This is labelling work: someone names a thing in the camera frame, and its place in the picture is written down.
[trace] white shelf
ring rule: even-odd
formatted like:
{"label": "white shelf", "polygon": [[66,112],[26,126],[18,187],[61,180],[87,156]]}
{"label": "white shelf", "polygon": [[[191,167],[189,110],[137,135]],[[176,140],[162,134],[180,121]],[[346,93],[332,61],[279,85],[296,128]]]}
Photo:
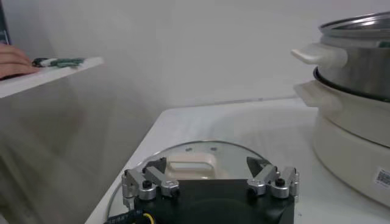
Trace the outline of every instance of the white shelf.
{"label": "white shelf", "polygon": [[64,78],[103,64],[103,58],[88,58],[76,68],[43,68],[40,72],[0,81],[0,98]]}

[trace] white cooker base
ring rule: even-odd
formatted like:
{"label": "white cooker base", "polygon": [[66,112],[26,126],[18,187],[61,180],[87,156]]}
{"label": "white cooker base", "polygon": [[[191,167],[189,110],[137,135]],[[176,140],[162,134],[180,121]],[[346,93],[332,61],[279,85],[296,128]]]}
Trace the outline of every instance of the white cooker base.
{"label": "white cooker base", "polygon": [[314,151],[337,177],[390,206],[390,148],[355,136],[319,115]]}

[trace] lid rim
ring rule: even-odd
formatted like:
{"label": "lid rim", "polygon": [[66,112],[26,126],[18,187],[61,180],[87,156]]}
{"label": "lid rim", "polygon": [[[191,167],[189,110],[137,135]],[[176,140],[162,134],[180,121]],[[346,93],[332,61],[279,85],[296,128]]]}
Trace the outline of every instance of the lid rim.
{"label": "lid rim", "polygon": [[390,28],[384,29],[337,29],[337,27],[363,23],[369,21],[379,21],[381,19],[390,19],[390,11],[381,13],[371,13],[367,15],[355,16],[346,19],[339,19],[325,23],[318,27],[324,35],[331,37],[357,37],[357,38],[376,38],[389,37]]}

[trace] white table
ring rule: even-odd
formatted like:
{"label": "white table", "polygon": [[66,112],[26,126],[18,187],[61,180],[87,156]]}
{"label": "white table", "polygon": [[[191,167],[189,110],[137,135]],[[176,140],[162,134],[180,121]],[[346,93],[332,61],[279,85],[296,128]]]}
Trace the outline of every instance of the white table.
{"label": "white table", "polygon": [[[248,147],[276,166],[300,172],[297,223],[390,223],[390,209],[333,176],[315,157],[311,132],[317,110],[299,99],[171,109],[163,112],[124,169],[153,153],[196,140],[222,140]],[[105,222],[109,198],[120,175],[87,220]]]}

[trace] stainless steel pot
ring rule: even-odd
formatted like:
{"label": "stainless steel pot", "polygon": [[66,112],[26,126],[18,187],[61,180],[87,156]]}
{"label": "stainless steel pot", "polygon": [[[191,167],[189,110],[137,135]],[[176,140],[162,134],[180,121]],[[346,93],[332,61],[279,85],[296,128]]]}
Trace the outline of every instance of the stainless steel pot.
{"label": "stainless steel pot", "polygon": [[390,12],[363,15],[319,27],[320,43],[291,51],[318,65],[316,78],[358,96],[390,101]]}

